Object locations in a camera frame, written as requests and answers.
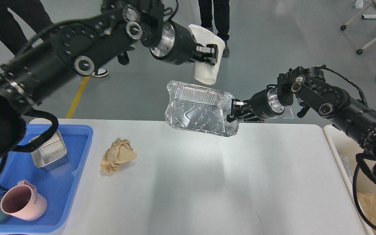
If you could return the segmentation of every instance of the mug handle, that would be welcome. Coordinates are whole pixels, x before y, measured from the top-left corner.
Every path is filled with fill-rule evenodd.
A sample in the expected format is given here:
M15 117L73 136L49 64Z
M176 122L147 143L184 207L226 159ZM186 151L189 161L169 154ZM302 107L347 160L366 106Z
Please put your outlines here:
M34 191L37 192L37 189L36 189L36 186L32 185L30 182L28 182L27 180L21 180L17 183L17 185L27 185L27 186L30 186L31 189L33 189Z
M0 190L3 192L3 194L8 192L8 189L6 187L2 186L1 184L0 184Z

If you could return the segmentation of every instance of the yellow floor line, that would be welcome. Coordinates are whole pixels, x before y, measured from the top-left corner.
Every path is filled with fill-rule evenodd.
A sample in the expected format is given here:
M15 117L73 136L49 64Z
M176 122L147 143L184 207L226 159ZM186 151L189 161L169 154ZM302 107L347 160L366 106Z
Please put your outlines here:
M73 113L75 112L76 106L78 106L79 100L81 99L82 93L85 90L86 84L88 83L89 76L84 77L84 79L81 82L81 85L79 86L78 92L75 95L75 98L72 102L72 105L69 108L68 113L66 114L66 118L72 118Z

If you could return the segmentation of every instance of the stainless steel container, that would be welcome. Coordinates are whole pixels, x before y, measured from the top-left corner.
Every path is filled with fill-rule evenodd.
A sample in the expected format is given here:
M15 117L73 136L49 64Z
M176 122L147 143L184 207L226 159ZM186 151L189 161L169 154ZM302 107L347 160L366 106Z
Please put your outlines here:
M52 138L33 151L31 156L33 157L34 165L46 171L53 170L69 162L67 149L59 131L56 131Z

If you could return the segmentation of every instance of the person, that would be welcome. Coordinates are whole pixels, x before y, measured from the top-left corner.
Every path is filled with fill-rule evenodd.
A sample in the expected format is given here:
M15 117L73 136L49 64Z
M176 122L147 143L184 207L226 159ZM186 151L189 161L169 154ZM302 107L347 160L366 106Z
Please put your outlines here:
M0 41L14 55L17 55L28 40L8 8L20 16L36 33L53 25L40 0L0 0ZM41 39L46 41L50 36L50 34L46 34ZM91 74L94 77L107 75L108 71L103 68L96 68Z
M213 6L214 6L214 23L220 37L225 44L223 57L230 55L228 48L228 30L230 28L230 6L229 0L198 0L200 6L201 26L213 32Z

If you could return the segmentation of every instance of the gray floor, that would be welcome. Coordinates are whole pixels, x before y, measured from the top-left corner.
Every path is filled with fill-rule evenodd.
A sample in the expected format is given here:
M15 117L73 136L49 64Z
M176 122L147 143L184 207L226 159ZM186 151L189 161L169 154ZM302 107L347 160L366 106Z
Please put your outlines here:
M229 40L231 55L224 58L211 88L248 99L267 84L276 83L278 73L297 66L327 64L359 85L370 107L376 110L376 43L362 55L355 51L376 36L376 20L357 19L345 31L340 26L359 10L354 0L232 0ZM89 18L99 13L100 1L42 0L52 21ZM163 0L174 6L173 0ZM374 9L367 12L375 14ZM33 31L18 19L28 38ZM174 21L184 27L200 24L197 0L180 0ZM0 43L0 64L12 54ZM173 66L151 57L140 43L130 52L130 64L116 60L104 66L109 76L91 78L73 118L164 120L168 104L166 85L170 80L199 84L194 65ZM346 89L354 98L357 91L334 74L326 80ZM64 118L82 81L72 79L47 98L38 109ZM293 112L300 111L294 105ZM308 123L324 126L330 122L313 111L302 118L271 119L267 122Z

